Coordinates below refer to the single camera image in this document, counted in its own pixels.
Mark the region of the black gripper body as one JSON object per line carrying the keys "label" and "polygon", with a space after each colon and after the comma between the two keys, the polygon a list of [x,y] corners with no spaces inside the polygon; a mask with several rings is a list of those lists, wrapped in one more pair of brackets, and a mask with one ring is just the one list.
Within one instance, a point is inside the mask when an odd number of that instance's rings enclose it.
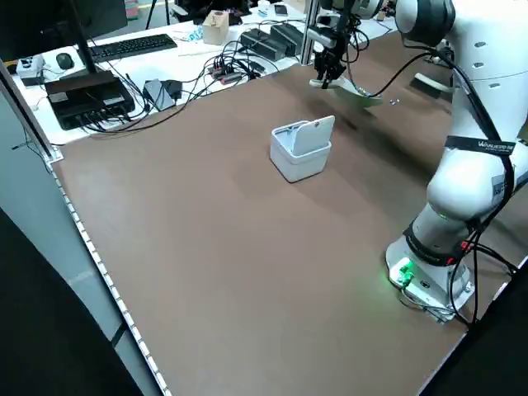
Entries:
{"label": "black gripper body", "polygon": [[344,69],[343,57],[347,55],[351,38],[349,16],[319,16],[317,28],[323,37],[323,50],[316,53],[316,69]]}

